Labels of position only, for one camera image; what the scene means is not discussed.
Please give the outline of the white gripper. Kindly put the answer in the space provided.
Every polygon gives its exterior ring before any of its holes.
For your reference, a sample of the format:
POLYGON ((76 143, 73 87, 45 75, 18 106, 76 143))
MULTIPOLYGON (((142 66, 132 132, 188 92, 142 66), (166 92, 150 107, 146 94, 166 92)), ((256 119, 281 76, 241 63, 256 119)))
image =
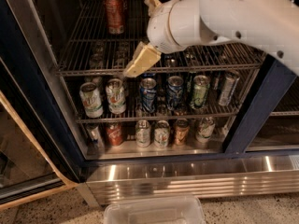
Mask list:
POLYGON ((150 44, 139 42, 132 60, 126 65, 125 77, 138 77, 161 60, 161 53, 170 54, 186 49, 171 34, 170 14, 178 0, 162 3, 160 0, 144 0, 148 7, 149 23, 147 37, 150 44))

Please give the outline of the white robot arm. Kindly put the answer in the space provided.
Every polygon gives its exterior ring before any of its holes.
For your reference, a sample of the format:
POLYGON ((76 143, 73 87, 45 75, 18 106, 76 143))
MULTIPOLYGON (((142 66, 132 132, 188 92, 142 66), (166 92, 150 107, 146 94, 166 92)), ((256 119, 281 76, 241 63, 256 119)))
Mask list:
POLYGON ((123 74, 137 77, 161 55, 189 46, 239 42, 271 55, 299 75, 299 7, 290 0, 145 0, 147 44, 138 44, 123 74))

